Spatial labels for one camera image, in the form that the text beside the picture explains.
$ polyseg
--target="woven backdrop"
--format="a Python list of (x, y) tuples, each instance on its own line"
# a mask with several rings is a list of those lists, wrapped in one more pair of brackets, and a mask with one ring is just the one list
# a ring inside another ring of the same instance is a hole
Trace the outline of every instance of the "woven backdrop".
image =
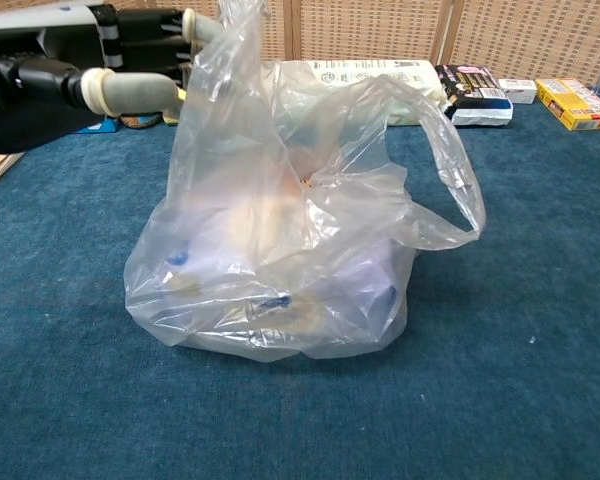
[[(51, 3), (0, 0), (0, 10)], [(113, 0), (119, 8), (192, 7), (216, 0)], [(600, 0), (269, 0), (265, 58), (429, 58), (484, 64), (497, 76), (600, 73)]]
[(451, 61), (500, 78), (600, 74), (600, 0), (465, 0)]

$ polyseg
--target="small white box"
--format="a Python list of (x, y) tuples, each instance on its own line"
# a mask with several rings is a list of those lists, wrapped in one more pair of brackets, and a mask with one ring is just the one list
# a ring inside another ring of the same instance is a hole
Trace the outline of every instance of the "small white box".
[(511, 80), (503, 78), (500, 88), (504, 90), (507, 98), (513, 103), (533, 103), (536, 97), (537, 87), (533, 80)]

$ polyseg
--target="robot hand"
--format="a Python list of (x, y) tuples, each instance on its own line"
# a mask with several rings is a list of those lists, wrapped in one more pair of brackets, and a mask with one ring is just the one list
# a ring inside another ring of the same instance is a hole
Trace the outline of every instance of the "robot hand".
[(191, 9), (94, 1), (0, 13), (0, 153), (93, 125), (103, 115), (177, 108), (192, 56), (222, 32)]

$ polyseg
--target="clear plastic bag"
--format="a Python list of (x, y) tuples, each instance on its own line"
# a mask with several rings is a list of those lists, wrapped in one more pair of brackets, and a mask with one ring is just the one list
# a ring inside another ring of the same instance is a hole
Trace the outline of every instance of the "clear plastic bag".
[[(478, 238), (476, 178), (415, 89), (386, 77), (328, 89), (295, 64), (262, 67), (262, 6), (221, 2), (226, 31), (196, 58), (167, 195), (125, 268), (126, 307), (167, 345), (259, 361), (379, 350), (406, 325), (416, 251)], [(391, 102), (420, 119), (471, 231), (405, 192), (384, 146)]]

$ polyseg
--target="teal carpet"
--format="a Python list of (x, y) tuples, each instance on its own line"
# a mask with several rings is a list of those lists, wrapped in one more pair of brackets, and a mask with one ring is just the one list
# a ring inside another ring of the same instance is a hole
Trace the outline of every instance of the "teal carpet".
[[(462, 130), (487, 229), (416, 259), (404, 334), (266, 365), (125, 311), (174, 133), (68, 136), (0, 180), (0, 479), (600, 479), (600, 132), (538, 104)], [(422, 131), (387, 137), (461, 223)]]

